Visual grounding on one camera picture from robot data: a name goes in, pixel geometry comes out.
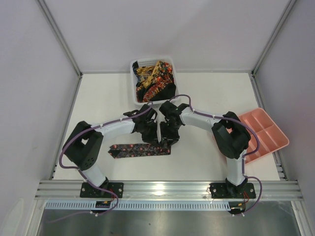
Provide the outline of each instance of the white table surface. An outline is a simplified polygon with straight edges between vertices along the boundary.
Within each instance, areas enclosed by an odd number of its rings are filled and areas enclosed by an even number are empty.
[[[233,111],[238,115],[257,108],[247,73],[178,73],[179,92],[192,98],[192,106],[213,114]],[[132,101],[130,74],[85,74],[66,133],[75,125],[101,123],[118,118],[124,112],[139,109]],[[180,103],[188,103],[181,98]],[[112,144],[142,143],[141,134],[127,134],[106,141],[97,163],[110,180],[224,180],[226,159],[220,153],[211,133],[192,126],[182,126],[180,140],[172,146],[171,155],[114,159],[108,154]],[[63,164],[74,164],[63,157]],[[248,163],[245,173],[261,180],[280,180],[272,154]],[[75,170],[59,165],[54,179],[82,179]]]

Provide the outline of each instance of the black mounting bracket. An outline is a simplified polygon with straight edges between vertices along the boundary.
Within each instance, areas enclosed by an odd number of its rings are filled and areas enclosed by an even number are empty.
[[[106,182],[100,186],[100,188],[106,189],[116,193],[118,198],[123,197],[124,183]],[[80,198],[113,198],[113,195],[104,191],[93,188],[89,183],[84,182],[81,186]]]
[[[227,190],[227,183],[211,183],[210,192],[213,199],[244,199],[244,193],[248,195],[249,199],[255,199],[256,193],[254,185],[252,183],[246,183],[241,191],[239,191],[235,196]]]

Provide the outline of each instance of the white plastic basket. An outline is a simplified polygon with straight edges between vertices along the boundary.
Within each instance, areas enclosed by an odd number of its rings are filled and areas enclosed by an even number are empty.
[[[136,61],[138,61],[138,65],[139,67],[142,66],[152,66],[152,65],[156,65],[156,63],[161,60],[167,63],[172,64],[173,67],[173,77],[174,77],[174,84],[176,85],[176,90],[175,90],[175,95],[178,95],[178,85],[176,83],[177,81],[177,76],[176,76],[176,70],[175,70],[175,66],[173,63],[173,60],[171,57],[169,56],[163,56],[163,57],[158,57],[158,58],[146,58],[146,59],[138,59],[138,60],[133,60],[130,63],[130,78],[131,78],[131,91],[132,91],[132,98],[133,98],[133,102],[136,105],[142,106],[143,104],[145,104],[145,102],[138,102],[137,101],[137,96],[136,96],[136,84],[138,81],[138,78],[136,77],[136,75],[133,73],[133,69],[132,69],[132,65],[133,63],[135,63]],[[172,100],[172,102],[178,101],[180,100],[179,97],[176,97]],[[164,103],[167,100],[161,100],[161,101],[154,101],[153,104],[161,104]]]

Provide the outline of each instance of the pink plastic tray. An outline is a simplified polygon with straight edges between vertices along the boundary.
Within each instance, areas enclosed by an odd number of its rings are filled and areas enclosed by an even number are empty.
[[[257,108],[247,112],[239,116],[239,119],[255,131],[260,141],[259,150],[256,153],[247,156],[246,163],[277,151],[289,144],[289,139],[263,109]],[[256,139],[251,134],[247,152],[255,150],[256,147]]]

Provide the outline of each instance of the red wire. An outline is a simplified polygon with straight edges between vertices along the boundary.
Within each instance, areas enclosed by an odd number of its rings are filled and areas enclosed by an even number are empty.
[[[249,198],[249,196],[248,196],[247,192],[245,192],[245,191],[244,191],[243,195],[246,195],[246,197],[247,197],[247,201],[246,201],[245,203],[248,203],[248,202],[249,202],[249,200],[250,200],[250,198]]]
[[[114,201],[114,199],[115,199],[115,196],[114,196],[114,195],[112,195],[111,202],[112,202],[112,201]]]

